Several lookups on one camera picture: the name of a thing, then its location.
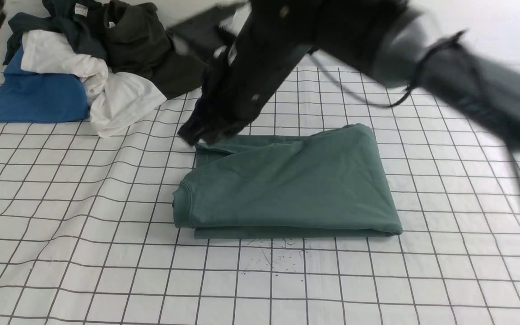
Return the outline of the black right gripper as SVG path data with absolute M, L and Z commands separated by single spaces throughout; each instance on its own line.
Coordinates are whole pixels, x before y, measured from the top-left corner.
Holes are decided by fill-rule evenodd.
M 302 58 L 320 0 L 238 0 L 219 3 L 173 25 L 181 54 L 208 62 L 202 94 L 177 132 L 190 147 L 231 139 L 260 115 Z

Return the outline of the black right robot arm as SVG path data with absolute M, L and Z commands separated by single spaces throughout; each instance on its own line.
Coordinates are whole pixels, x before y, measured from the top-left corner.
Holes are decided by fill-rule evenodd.
M 307 53 L 322 50 L 387 88 L 421 88 L 520 152 L 520 72 L 471 53 L 463 33 L 430 43 L 406 0 L 250 0 L 237 35 L 221 27 L 245 2 L 219 4 L 171 27 L 210 61 L 189 145 L 251 124 Z

